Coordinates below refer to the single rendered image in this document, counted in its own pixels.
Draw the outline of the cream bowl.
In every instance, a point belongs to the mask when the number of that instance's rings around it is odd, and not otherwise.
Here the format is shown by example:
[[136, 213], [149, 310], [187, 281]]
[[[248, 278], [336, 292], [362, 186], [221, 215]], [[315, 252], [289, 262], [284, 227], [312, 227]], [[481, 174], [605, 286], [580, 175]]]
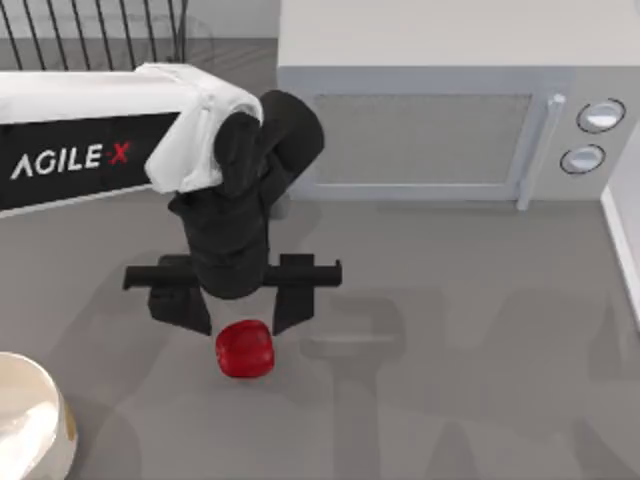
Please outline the cream bowl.
[[0, 480], [68, 480], [78, 444], [75, 415], [49, 372], [0, 351]]

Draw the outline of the large microwave knob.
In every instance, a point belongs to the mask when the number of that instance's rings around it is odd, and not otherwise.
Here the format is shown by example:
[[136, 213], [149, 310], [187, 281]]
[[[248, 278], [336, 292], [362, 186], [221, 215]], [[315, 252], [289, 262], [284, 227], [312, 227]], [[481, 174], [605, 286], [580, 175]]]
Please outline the large microwave knob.
[[577, 115], [576, 124], [581, 131], [595, 135], [612, 130], [625, 115], [625, 105], [618, 99], [609, 98], [585, 105]]

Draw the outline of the red apple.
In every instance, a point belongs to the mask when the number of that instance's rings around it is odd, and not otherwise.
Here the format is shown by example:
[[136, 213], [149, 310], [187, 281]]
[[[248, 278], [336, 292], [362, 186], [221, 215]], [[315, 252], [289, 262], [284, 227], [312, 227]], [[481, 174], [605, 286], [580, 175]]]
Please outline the red apple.
[[272, 335], [260, 320], [245, 319], [227, 325], [217, 334], [214, 344], [218, 367], [227, 377], [259, 378], [275, 366]]

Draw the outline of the pale microwave oven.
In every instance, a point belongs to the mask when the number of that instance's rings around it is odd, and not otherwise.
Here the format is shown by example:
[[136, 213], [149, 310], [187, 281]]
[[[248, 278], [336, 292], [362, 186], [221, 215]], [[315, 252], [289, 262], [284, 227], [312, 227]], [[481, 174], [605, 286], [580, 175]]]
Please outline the pale microwave oven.
[[[574, 76], [534, 201], [595, 201], [640, 120], [640, 0], [281, 0], [282, 66], [563, 67]], [[576, 118], [609, 98], [626, 107], [612, 130]], [[568, 175], [570, 149], [595, 144], [595, 171]]]

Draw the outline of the microwave oven door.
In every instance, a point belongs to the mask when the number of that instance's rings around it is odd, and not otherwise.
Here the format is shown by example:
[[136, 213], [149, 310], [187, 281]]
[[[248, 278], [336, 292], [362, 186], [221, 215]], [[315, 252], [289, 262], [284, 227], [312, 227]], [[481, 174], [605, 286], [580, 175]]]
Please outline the microwave oven door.
[[325, 131], [299, 199], [513, 201], [564, 108], [563, 67], [282, 66]]

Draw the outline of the white panel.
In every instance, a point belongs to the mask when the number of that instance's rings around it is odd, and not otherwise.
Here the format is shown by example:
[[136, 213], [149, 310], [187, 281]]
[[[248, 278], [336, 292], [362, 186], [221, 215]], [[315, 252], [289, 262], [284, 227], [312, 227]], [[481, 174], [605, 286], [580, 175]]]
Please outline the white panel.
[[640, 335], [640, 120], [603, 191], [601, 205]]

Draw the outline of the small microwave knob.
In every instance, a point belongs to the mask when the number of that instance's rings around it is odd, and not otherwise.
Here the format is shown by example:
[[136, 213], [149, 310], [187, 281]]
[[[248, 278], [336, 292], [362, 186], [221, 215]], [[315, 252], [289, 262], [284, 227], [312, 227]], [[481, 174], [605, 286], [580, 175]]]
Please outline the small microwave knob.
[[567, 150], [559, 160], [561, 170], [568, 175], [585, 175], [597, 170], [606, 160], [605, 150], [588, 144]]

